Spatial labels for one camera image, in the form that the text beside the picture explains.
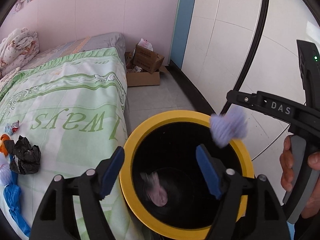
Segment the person's right hand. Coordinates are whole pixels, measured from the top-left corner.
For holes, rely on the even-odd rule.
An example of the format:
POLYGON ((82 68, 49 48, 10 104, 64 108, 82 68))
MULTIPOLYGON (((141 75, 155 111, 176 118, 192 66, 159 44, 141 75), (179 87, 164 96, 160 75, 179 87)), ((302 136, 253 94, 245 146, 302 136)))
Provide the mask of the person's right hand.
MULTIPOLYGON (((288 135, 284 140, 283 152, 279 158, 283 170, 281 176, 281 185, 287 192, 291 192, 294 178, 293 172, 293 154, 291 152, 291 136, 288 135)), ((319 152, 311 154, 308 158, 308 165, 316 171, 319 171, 319 152)), ((319 179, 313 189, 313 192, 304 207, 301 216, 305 219, 315 216, 319 212, 319 179)))

